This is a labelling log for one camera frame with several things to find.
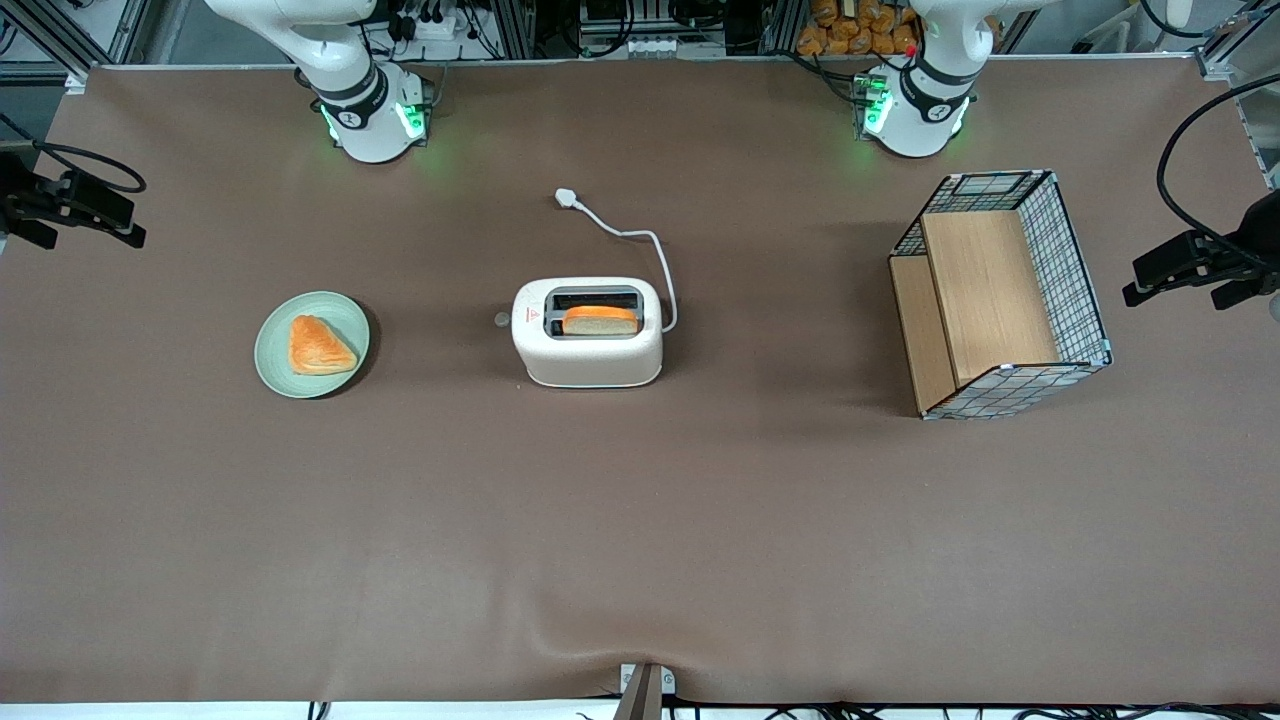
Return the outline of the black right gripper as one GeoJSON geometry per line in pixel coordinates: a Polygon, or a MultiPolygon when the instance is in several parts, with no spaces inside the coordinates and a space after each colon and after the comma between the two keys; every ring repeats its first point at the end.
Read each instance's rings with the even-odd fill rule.
{"type": "Polygon", "coordinates": [[[84,227],[142,249],[147,232],[133,213],[128,197],[82,170],[51,179],[32,172],[18,152],[1,152],[3,237],[56,237],[51,225],[84,227]]]}

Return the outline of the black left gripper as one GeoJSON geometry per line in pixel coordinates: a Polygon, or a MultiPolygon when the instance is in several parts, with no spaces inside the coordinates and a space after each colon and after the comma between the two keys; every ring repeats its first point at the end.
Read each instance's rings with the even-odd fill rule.
{"type": "Polygon", "coordinates": [[[1143,254],[1133,261],[1135,279],[1123,288],[1125,305],[1138,307],[1160,293],[1231,279],[1238,288],[1277,288],[1279,190],[1253,202],[1225,241],[1235,265],[1219,241],[1199,231],[1185,231],[1143,254]]]}

